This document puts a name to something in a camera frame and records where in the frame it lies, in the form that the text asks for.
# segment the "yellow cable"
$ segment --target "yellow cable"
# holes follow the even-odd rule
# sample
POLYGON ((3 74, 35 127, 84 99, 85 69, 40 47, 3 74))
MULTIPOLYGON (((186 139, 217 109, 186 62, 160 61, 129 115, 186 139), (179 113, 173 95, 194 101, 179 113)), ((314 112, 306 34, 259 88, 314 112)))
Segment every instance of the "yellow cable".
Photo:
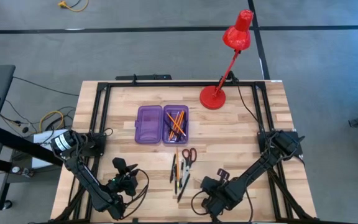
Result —
POLYGON ((65 7, 66 9, 72 11, 72 12, 82 12, 84 11, 84 9, 86 9, 86 7, 88 7, 88 3, 90 2, 90 0, 86 0, 86 3, 84 5, 84 7, 82 7, 82 9, 72 9, 70 6, 67 5, 67 3, 65 1, 61 1, 58 3, 58 6, 60 7, 65 7))
POLYGON ((60 115, 60 117, 62 118, 61 120, 60 120, 60 123, 59 123, 59 125, 57 126, 57 128, 56 129, 59 129, 60 128, 60 126, 63 124, 63 120, 64 120, 64 115, 62 114, 62 112, 60 112, 60 111, 51 111, 51 112, 49 112, 49 113, 47 113, 47 114, 45 114, 45 116, 43 116, 42 118, 41 118, 41 120, 40 120, 40 126, 39 126, 39 128, 40 128, 40 133, 42 132, 42 123, 43 123, 43 121, 44 121, 44 119, 47 117, 47 116, 49 116, 50 114, 59 114, 60 115))

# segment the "black metal frame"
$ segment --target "black metal frame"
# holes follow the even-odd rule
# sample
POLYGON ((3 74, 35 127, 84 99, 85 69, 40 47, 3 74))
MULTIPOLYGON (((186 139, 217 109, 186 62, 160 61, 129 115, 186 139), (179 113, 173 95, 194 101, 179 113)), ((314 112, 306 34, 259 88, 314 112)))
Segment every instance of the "black metal frame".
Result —
MULTIPOLYGON (((136 80, 133 80, 132 82, 114 82, 114 83, 107 83, 107 82, 100 82, 98 83, 97 86, 97 90, 96 90, 96 95, 95 95, 95 99, 94 99, 94 105, 93 105, 93 112, 92 112, 92 117, 91 117, 91 123, 89 125, 89 131, 90 132, 94 132, 94 129, 96 127, 96 119, 97 119, 97 112, 99 109, 99 103, 101 100, 101 93, 102 91, 105 91, 105 97, 104 97, 104 102, 103 102, 103 108, 102 108, 102 114, 101 114, 101 122, 100 122, 100 127, 99 127, 99 132, 103 132, 105 130, 105 125, 106 125, 106 118, 107 118, 107 113, 108 113, 108 106, 109 106, 109 99, 110 99, 110 92, 111 92, 111 88, 113 87, 129 87, 129 86, 147 86, 147 87, 153 87, 153 86, 209 86, 209 85, 217 85, 218 82, 167 82, 167 81, 162 81, 162 82, 156 82, 156 81, 147 81, 147 82, 139 82, 136 80)), ((249 86, 252 89, 252 95, 254 98, 254 104, 255 104, 255 110, 256 110, 256 115, 257 115, 257 119, 259 121, 259 128, 260 128, 260 132, 263 132, 264 130, 261 127, 264 127, 264 123, 263 123, 263 118, 262 118, 262 112, 260 110, 260 103, 259 103, 259 96, 258 96, 258 89, 261 90, 262 92, 262 99, 264 101, 264 106, 265 106, 265 110, 266 110, 266 115, 267 115, 267 122, 268 122, 268 126, 269 126, 269 130, 272 131, 274 129, 274 125, 273 125, 273 118, 272 118, 272 114, 271 114, 271 110, 270 110, 270 105, 269 105, 269 100, 268 100, 268 96, 267 96, 267 91, 266 91, 266 85, 265 82, 263 81, 255 81, 255 82, 238 82, 238 83, 234 83, 234 82, 230 82, 229 80, 225 83, 225 86, 249 86)), ((91 171, 93 173, 93 175, 97 176, 98 174, 98 168, 99 168, 99 160, 100 157, 97 156, 94 158, 94 162, 93 162, 93 166, 91 168, 91 171)), ((280 180, 280 182, 283 184, 283 186, 287 187, 286 183, 285 183, 285 177, 284 177, 284 171, 283 171, 283 167, 282 164, 279 163, 279 165, 277 166, 278 168, 278 178, 280 180)), ((272 203, 273 203, 273 209, 274 209, 274 214, 275 214, 275 218, 276 220, 281 219, 281 213, 280 213, 280 206, 278 204, 278 197, 277 197, 277 191, 275 188, 275 184, 273 179, 269 176, 268 177, 268 181, 269 181, 269 186, 270 186, 270 193, 272 196, 272 203)), ((74 187, 74 182, 71 185, 71 191, 73 190, 74 187)), ((284 199, 285 201, 285 210, 287 213, 287 218, 292 219, 293 215, 292 215, 292 209, 290 204, 287 202, 287 199, 284 199)), ((80 212, 80 204, 81 201, 78 203, 78 208, 76 208, 75 212, 74 212, 74 220, 81 220, 81 222, 83 221, 83 219, 79 219, 79 212, 80 212)), ((88 197, 88 201, 87 201, 87 206, 86 206, 86 213, 85 213, 85 220, 89 220, 91 218, 91 212, 92 212, 92 202, 90 197, 88 197)))

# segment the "gray carpet floor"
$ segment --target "gray carpet floor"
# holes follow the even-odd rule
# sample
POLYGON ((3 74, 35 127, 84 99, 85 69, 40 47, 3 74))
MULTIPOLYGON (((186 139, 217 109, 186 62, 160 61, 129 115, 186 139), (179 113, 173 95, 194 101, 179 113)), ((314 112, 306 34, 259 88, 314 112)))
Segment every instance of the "gray carpet floor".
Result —
MULTIPOLYGON (((0 0, 0 29, 229 26, 249 7, 245 0, 91 0, 84 12, 74 13, 57 2, 0 0)), ((260 26, 358 25, 358 1, 254 2, 260 26)), ((251 33, 251 48, 233 71, 241 79, 262 79, 251 33)), ((83 80, 134 73, 217 79, 232 57, 222 34, 0 34, 0 64, 16 65, 17 77, 70 93, 78 93, 83 80)), ((306 136, 306 172, 318 216, 358 223, 358 128, 347 123, 358 117, 358 30, 261 31, 261 36, 270 77, 283 80, 295 127, 306 136)), ((18 80, 7 99, 31 121, 77 101, 18 80)), ((2 114, 19 119, 8 104, 2 114)), ((2 121, 0 127, 11 131, 2 121)), ((1 158, 10 153, 3 150, 1 158)), ((0 211, 0 223, 47 221, 56 188, 56 180, 12 184, 8 198, 14 206, 0 211)))

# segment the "wooden table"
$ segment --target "wooden table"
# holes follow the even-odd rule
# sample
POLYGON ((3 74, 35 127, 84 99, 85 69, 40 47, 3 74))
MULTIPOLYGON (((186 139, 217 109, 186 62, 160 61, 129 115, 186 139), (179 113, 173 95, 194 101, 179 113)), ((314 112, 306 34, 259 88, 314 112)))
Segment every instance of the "wooden table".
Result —
MULTIPOLYGON (((80 97, 74 117, 73 129, 87 133, 93 109, 96 85, 98 82, 85 81, 82 84, 80 97)), ((266 81, 268 99, 276 129, 291 130, 293 122, 288 101, 282 82, 266 81)), ((131 217, 124 220, 131 222, 139 218, 140 222, 210 222, 208 215, 198 216, 191 210, 190 200, 200 191, 200 183, 207 175, 218 179, 216 172, 219 168, 227 170, 231 177, 243 173, 259 157, 259 146, 256 133, 257 122, 242 105, 237 87, 224 87, 226 103, 219 110, 208 110, 199 101, 202 87, 113 87, 111 90, 106 127, 113 128, 114 134, 108 137, 104 156, 101 157, 98 179, 106 184, 116 174, 112 165, 114 157, 121 157, 127 164, 137 163, 150 177, 147 196, 131 217), (144 105, 187 105, 189 107, 189 141, 184 146, 141 145, 134 141, 134 121, 137 110, 144 105), (194 147, 198 151, 197 161, 191 168, 191 179, 180 203, 169 183, 170 167, 175 149, 194 147)), ((255 113, 254 101, 250 87, 241 87, 245 103, 255 113)), ((98 111, 100 119, 101 103, 98 111)), ((283 163, 289 191, 307 213, 315 216, 313 201, 303 164, 292 159, 283 163)), ((138 174, 138 189, 144 187, 146 178, 138 174)), ((51 218, 58 216, 67 206, 73 175, 65 168, 62 169, 57 188, 55 203, 51 218)), ((249 188, 249 195, 254 206, 254 221, 274 221, 272 201, 267 181, 267 174, 257 179, 249 188)), ((277 189, 282 216, 285 216, 282 195, 277 189)), ((202 212, 201 201, 205 194, 195 199, 195 209, 202 212)), ((81 204, 80 218, 84 217, 86 200, 81 204)), ((225 211, 219 219, 223 222, 243 222, 248 220, 250 207, 244 200, 232 211, 225 211)), ((109 213, 92 211, 91 222, 115 222, 109 213)))

